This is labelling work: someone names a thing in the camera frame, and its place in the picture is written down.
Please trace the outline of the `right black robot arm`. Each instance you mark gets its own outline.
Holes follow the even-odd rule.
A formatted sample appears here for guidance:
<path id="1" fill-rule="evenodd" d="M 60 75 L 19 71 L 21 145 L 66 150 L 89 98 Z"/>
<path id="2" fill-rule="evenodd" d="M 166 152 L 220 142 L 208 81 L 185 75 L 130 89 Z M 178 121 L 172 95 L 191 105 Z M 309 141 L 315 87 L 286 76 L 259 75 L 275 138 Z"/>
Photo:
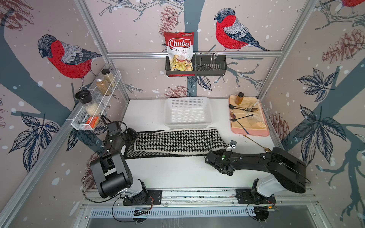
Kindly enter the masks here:
<path id="1" fill-rule="evenodd" d="M 226 149 L 210 151 L 205 163 L 228 176 L 240 170 L 269 173 L 265 178 L 254 180 L 249 197 L 239 196 L 247 204 L 261 204 L 283 190 L 299 194 L 306 192 L 305 163 L 278 147 L 262 154 L 239 154 Z"/>

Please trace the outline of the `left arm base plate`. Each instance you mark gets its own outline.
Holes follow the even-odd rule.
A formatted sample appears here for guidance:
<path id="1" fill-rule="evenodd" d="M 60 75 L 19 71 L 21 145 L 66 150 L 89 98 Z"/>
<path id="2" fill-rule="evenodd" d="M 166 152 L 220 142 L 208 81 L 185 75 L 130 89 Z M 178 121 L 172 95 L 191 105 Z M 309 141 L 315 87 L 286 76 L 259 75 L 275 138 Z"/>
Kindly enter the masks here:
<path id="1" fill-rule="evenodd" d="M 152 189 L 147 189 L 146 191 L 142 190 L 142 192 L 131 198 L 125 196 L 123 205 L 124 206 L 161 205 L 162 192 L 163 192 L 162 190 L 152 190 Z"/>

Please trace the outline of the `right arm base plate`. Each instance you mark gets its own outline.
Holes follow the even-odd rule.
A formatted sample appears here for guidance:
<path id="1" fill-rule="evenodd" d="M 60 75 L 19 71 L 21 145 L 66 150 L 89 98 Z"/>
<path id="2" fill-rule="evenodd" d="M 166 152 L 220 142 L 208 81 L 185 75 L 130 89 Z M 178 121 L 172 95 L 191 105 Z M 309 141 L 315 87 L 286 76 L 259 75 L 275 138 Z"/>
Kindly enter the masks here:
<path id="1" fill-rule="evenodd" d="M 239 204 L 276 204 L 276 199 L 274 195 L 271 195 L 270 197 L 264 197 L 253 189 L 236 189 L 235 193 Z"/>

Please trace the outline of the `black white houndstooth scarf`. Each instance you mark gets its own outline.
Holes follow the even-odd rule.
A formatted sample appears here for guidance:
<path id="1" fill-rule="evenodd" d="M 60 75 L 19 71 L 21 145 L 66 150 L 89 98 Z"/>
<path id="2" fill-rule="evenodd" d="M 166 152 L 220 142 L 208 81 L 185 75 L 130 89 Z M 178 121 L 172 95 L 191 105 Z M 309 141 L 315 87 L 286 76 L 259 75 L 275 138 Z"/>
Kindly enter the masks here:
<path id="1" fill-rule="evenodd" d="M 204 156 L 229 146 L 216 128 L 148 131 L 138 132 L 123 156 L 125 159 Z"/>

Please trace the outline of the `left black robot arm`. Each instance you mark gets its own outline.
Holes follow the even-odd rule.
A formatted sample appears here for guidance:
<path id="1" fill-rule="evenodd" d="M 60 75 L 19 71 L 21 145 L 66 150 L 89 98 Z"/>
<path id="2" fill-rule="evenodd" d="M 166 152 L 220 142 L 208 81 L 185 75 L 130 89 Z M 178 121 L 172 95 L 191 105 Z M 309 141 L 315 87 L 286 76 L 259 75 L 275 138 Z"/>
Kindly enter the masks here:
<path id="1" fill-rule="evenodd" d="M 141 180 L 134 181 L 122 154 L 123 149 L 132 146 L 137 137 L 136 131 L 121 121 L 106 124 L 106 131 L 102 155 L 91 162 L 91 172 L 100 197 L 112 198 L 123 193 L 132 204 L 147 203 L 149 196 L 145 184 Z"/>

